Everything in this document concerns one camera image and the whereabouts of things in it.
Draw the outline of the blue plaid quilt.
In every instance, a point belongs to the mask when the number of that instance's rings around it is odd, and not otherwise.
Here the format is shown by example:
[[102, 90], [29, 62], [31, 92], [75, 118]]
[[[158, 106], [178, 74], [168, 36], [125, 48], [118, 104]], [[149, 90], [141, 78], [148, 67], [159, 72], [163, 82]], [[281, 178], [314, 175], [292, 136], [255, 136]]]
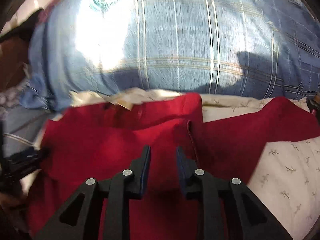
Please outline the blue plaid quilt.
[[319, 22], [300, 0], [62, 0], [29, 62], [29, 109], [133, 87], [297, 100], [319, 91]]

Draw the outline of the black garment on headboard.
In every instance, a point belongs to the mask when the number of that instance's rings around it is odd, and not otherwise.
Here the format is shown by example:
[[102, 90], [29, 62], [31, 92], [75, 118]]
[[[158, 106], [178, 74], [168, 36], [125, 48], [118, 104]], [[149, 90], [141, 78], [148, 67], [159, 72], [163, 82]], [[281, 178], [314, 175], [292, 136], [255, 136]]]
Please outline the black garment on headboard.
[[9, 32], [1, 36], [0, 42], [4, 42], [12, 37], [18, 37], [25, 42], [30, 42], [33, 32], [38, 24], [39, 15], [43, 12], [43, 9], [35, 11], [27, 20], [21, 23], [19, 26], [11, 29]]

